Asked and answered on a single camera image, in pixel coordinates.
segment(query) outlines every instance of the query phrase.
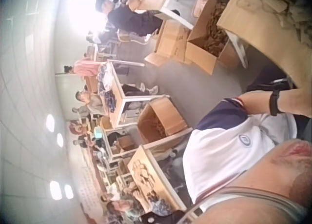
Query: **ceiling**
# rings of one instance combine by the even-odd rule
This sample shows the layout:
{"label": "ceiling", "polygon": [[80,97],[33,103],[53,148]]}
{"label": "ceiling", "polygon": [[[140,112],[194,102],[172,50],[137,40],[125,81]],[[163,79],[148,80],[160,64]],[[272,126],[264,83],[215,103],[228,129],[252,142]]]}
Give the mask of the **ceiling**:
{"label": "ceiling", "polygon": [[[66,146],[57,144],[57,133],[66,138],[53,59],[58,3],[1,0],[1,218],[8,224],[86,223],[75,190],[65,196],[72,179]],[[50,181],[59,182],[61,200],[52,199]]]}

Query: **woman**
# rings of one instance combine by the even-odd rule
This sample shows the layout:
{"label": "woman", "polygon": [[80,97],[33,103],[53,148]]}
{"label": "woman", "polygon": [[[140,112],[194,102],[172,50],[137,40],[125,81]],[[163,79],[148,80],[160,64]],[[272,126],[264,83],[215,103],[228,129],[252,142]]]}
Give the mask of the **woman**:
{"label": "woman", "polygon": [[111,214],[124,213],[131,221],[137,221],[145,214],[145,210],[150,210],[149,204],[138,191],[135,191],[133,196],[122,195],[119,201],[109,201],[106,208]]}
{"label": "woman", "polygon": [[64,73],[78,74],[81,76],[94,76],[98,74],[102,62],[91,61],[90,58],[83,58],[76,61],[74,66],[64,66]]}

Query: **ceiling light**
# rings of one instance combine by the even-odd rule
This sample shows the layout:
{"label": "ceiling light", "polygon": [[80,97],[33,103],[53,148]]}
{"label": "ceiling light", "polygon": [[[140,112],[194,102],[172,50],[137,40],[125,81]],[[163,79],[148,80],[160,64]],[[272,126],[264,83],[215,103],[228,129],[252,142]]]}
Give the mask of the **ceiling light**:
{"label": "ceiling light", "polygon": [[51,114],[49,114],[47,116],[47,120],[46,120],[46,123],[45,123],[46,127],[48,128],[48,130],[50,132],[54,132],[54,126],[55,126],[55,122],[54,122],[54,118]]}
{"label": "ceiling light", "polygon": [[58,182],[56,181],[50,182],[50,192],[54,200],[58,201],[62,199],[62,192],[60,190],[60,186]]}
{"label": "ceiling light", "polygon": [[58,142],[58,145],[59,145],[60,147],[63,147],[63,146],[64,146],[63,136],[62,136],[60,133],[58,133],[57,142]]}
{"label": "ceiling light", "polygon": [[72,199],[74,197],[72,187],[70,185],[65,185],[65,194],[68,199]]}

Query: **sneaker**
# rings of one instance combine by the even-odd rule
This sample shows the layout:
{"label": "sneaker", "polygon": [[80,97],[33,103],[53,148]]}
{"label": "sneaker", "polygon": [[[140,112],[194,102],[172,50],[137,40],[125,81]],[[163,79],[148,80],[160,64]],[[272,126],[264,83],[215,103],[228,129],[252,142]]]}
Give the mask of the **sneaker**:
{"label": "sneaker", "polygon": [[141,91],[141,92],[145,92],[145,84],[144,84],[144,83],[141,83],[141,85],[140,85],[140,91]]}
{"label": "sneaker", "polygon": [[157,95],[158,93],[158,86],[154,86],[152,89],[148,89],[147,90],[150,92],[150,95],[153,96],[153,95]]}

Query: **white wall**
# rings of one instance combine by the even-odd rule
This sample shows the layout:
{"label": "white wall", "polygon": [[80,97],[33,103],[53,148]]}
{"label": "white wall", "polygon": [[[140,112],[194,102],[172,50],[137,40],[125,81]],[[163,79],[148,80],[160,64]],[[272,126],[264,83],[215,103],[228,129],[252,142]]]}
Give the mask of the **white wall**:
{"label": "white wall", "polygon": [[[104,16],[95,11],[95,0],[60,0],[54,37],[55,73],[63,73],[64,65],[73,65],[81,59],[89,44],[88,30],[98,30],[104,25]],[[56,81],[65,119],[76,119],[71,109],[81,103],[74,95],[85,83],[73,76],[56,77]]]}

